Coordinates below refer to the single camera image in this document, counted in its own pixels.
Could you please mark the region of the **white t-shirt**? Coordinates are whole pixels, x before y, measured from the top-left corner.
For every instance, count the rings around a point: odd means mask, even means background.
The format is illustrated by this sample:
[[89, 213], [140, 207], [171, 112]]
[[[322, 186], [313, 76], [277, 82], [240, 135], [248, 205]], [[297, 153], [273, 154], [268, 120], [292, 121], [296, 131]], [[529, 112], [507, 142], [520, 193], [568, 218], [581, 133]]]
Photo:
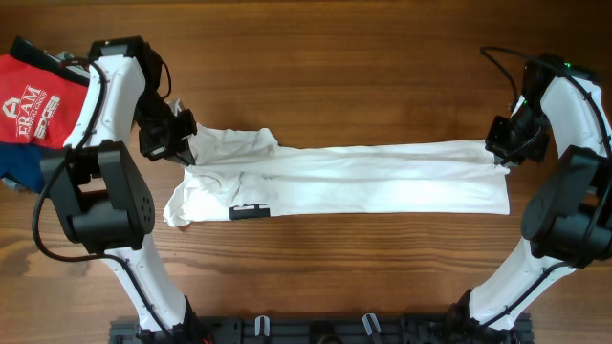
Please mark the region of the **white t-shirt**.
[[199, 126], [195, 163], [164, 208], [173, 227], [263, 217], [347, 213], [507, 215], [508, 168], [482, 140], [324, 148], [282, 146], [268, 128]]

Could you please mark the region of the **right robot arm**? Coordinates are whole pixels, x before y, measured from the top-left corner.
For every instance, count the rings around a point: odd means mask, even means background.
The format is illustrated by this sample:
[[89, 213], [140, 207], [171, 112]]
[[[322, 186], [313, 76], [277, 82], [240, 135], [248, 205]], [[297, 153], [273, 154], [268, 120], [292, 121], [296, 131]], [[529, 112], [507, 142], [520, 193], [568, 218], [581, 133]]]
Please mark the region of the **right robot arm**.
[[437, 326], [442, 343], [517, 343], [519, 316], [559, 279], [611, 257], [611, 125], [595, 72], [543, 53], [525, 54], [509, 117], [485, 143], [498, 165], [543, 160], [556, 170], [528, 202], [521, 238], [492, 276], [467, 290]]

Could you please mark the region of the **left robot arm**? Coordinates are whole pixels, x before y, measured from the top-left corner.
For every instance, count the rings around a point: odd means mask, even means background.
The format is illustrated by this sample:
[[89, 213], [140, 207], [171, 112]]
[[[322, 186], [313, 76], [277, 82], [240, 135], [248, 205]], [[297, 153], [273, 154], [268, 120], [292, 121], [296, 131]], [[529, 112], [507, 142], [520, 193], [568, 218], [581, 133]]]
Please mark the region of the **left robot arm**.
[[167, 65], [140, 36], [96, 41], [87, 57], [60, 65], [87, 68], [89, 85], [62, 149], [41, 162], [45, 185], [32, 219], [37, 248], [56, 261], [101, 261], [112, 270], [138, 313], [131, 342], [212, 342], [164, 267], [152, 236], [153, 197], [127, 149], [137, 125], [140, 152], [150, 161], [195, 163], [191, 111], [159, 93]]

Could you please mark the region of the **navy blue folded garment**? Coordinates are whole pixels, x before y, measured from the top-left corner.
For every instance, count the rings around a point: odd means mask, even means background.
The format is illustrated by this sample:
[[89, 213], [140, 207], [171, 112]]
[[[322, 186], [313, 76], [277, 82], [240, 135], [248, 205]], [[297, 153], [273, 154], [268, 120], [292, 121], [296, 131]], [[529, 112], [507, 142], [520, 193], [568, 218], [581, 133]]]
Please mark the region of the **navy blue folded garment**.
[[31, 192], [40, 193], [45, 185], [42, 159], [57, 150], [36, 144], [1, 143], [1, 178], [8, 178]]

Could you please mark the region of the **grey folded garment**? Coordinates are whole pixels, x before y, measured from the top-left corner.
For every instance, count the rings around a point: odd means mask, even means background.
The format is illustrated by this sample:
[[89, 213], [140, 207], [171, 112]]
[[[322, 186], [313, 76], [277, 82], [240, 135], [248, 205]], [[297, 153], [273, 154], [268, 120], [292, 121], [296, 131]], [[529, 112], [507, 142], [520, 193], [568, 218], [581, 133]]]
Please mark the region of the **grey folded garment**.
[[70, 63], [73, 63], [73, 62], [75, 61], [75, 58], [76, 58], [76, 57], [75, 57], [73, 54], [71, 54], [71, 53], [68, 53], [68, 52], [62, 52], [62, 53], [59, 53], [59, 54], [56, 56], [56, 58], [58, 59], [58, 61], [59, 61], [60, 63], [63, 63], [63, 64], [70, 64]]

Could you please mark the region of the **red folded shirt with logo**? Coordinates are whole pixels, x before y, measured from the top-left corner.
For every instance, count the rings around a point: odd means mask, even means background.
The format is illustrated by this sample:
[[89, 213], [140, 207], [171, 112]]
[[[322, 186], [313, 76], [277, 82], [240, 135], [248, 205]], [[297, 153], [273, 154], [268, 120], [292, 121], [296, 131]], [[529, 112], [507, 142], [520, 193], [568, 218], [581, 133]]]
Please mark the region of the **red folded shirt with logo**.
[[1, 56], [1, 141], [59, 149], [77, 125], [87, 87]]

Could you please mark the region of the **black folded garment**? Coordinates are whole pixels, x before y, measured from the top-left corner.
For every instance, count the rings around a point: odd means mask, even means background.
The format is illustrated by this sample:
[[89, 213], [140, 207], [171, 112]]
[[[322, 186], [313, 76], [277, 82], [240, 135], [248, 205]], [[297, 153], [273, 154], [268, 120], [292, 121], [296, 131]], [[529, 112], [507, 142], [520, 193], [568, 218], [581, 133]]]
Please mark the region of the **black folded garment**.
[[89, 85], [89, 73], [83, 67], [61, 67], [56, 55], [38, 49], [29, 40], [16, 36], [9, 50], [9, 55], [35, 68], [51, 72], [65, 80], [81, 86]]

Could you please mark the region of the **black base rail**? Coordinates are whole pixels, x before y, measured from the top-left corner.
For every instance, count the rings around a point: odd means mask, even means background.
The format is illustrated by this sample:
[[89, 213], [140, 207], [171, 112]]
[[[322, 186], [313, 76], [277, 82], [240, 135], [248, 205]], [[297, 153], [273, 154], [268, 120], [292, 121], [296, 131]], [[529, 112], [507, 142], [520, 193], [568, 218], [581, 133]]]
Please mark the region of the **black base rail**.
[[480, 338], [460, 333], [445, 333], [441, 313], [416, 313], [403, 317], [368, 318], [377, 322], [367, 326], [365, 319], [255, 319], [239, 317], [202, 317], [214, 343], [224, 344], [316, 344], [331, 334], [347, 344], [417, 344], [417, 343], [518, 343], [535, 344], [531, 316], [521, 314], [514, 327], [500, 333], [484, 333]]

